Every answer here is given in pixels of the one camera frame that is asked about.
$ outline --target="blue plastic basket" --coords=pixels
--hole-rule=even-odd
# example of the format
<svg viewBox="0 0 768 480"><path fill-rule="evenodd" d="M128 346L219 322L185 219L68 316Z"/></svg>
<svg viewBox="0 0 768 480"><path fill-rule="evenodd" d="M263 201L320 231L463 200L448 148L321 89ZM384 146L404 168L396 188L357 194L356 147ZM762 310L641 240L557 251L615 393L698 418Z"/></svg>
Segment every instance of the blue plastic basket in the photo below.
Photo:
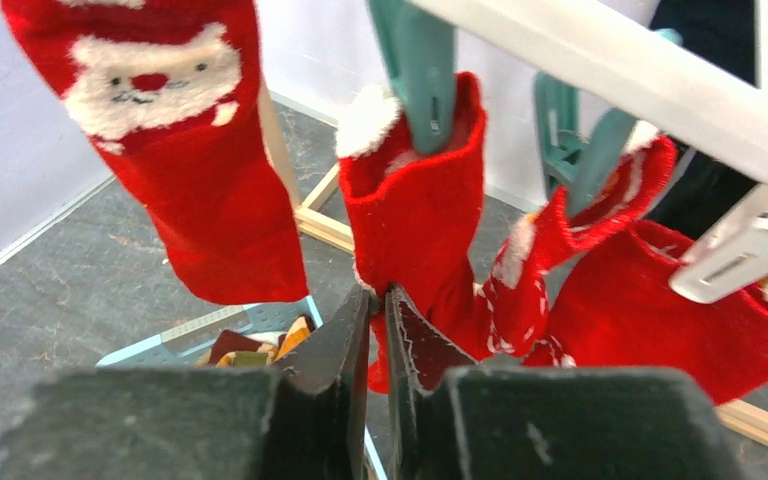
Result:
<svg viewBox="0 0 768 480"><path fill-rule="evenodd" d="M307 315L317 327L322 325L322 317L310 296L294 303L225 307L106 355L96 366L151 368L193 365L213 345L222 330L234 330L243 335L280 334L289 330L299 315ZM378 480L386 480L387 475L368 428L364 446L371 473Z"/></svg>

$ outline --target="green clothespin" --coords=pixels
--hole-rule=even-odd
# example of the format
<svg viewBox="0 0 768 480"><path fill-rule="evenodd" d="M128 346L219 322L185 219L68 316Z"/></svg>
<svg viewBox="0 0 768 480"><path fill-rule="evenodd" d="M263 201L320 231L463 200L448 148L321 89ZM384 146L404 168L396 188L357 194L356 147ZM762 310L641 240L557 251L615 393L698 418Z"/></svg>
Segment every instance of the green clothespin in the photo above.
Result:
<svg viewBox="0 0 768 480"><path fill-rule="evenodd" d="M681 43L675 30L657 33L670 42ZM578 133L576 88L541 72L535 79L534 95L546 189L548 193L559 185L569 189L567 215L572 216L590 205L602 190L638 119L613 108L584 142Z"/></svg>
<svg viewBox="0 0 768 480"><path fill-rule="evenodd" d="M393 93L414 150L449 144L455 113L455 29L405 0L367 0Z"/></svg>

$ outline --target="speckled floor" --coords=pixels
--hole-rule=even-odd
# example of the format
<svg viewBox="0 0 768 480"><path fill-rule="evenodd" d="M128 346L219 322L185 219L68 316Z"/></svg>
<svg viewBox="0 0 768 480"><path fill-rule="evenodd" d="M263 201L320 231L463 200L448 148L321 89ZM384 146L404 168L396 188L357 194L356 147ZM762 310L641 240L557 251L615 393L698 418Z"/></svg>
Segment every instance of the speckled floor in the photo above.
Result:
<svg viewBox="0 0 768 480"><path fill-rule="evenodd" d="M303 195L334 164L333 131L279 106ZM323 213L345 221L334 195ZM487 275L499 242L520 212L487 199L470 258ZM354 282L351 257L302 236L309 283L328 318ZM0 267L0 430L3 412L44 373L92 366L147 336L215 310L190 295L164 262L162 244L140 206L113 183ZM748 399L768 409L768 387ZM385 398L370 396L369 423L384 460ZM736 434L747 477L768 479L768 449Z"/></svg>

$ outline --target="christmas sock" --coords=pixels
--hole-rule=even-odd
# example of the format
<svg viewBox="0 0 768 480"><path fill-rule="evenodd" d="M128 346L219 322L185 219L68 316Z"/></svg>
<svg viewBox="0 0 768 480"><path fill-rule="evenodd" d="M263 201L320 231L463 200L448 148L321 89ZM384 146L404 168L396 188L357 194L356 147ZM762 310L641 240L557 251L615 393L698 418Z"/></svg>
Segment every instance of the christmas sock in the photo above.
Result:
<svg viewBox="0 0 768 480"><path fill-rule="evenodd" d="M768 301L758 285L710 305L670 289L691 244L640 221L585 255L525 365L675 367L718 404L768 382Z"/></svg>
<svg viewBox="0 0 768 480"><path fill-rule="evenodd" d="M220 304L307 295L268 163L255 7L239 0L1 0L18 43L122 185L178 277Z"/></svg>
<svg viewBox="0 0 768 480"><path fill-rule="evenodd" d="M367 88L349 107L337 131L340 188L355 241L358 281L383 298L391 283L404 287L432 323L432 306L447 283L472 298L467 251L483 203L486 114L478 79L457 79L455 129L444 152L419 158L397 100ZM370 386L386 391L383 315L371 319L379 361Z"/></svg>
<svg viewBox="0 0 768 480"><path fill-rule="evenodd" d="M524 356L531 350L546 329L546 273L643 215L667 184L675 155L672 142L659 137L625 155L601 196L575 218L566 218L566 189L561 188L536 217L523 217L514 226L476 299L476 308L487 311L487 355ZM452 339L465 340L457 334Z"/></svg>

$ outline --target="white clothespin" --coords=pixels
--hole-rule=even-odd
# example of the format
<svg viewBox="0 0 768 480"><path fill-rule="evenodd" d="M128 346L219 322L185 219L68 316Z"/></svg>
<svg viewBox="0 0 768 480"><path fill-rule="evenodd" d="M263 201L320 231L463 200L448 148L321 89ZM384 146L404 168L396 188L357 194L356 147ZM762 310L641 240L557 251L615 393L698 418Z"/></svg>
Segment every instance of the white clothespin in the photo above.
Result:
<svg viewBox="0 0 768 480"><path fill-rule="evenodd" d="M758 185L682 256L670 287L713 303L768 276L768 186Z"/></svg>

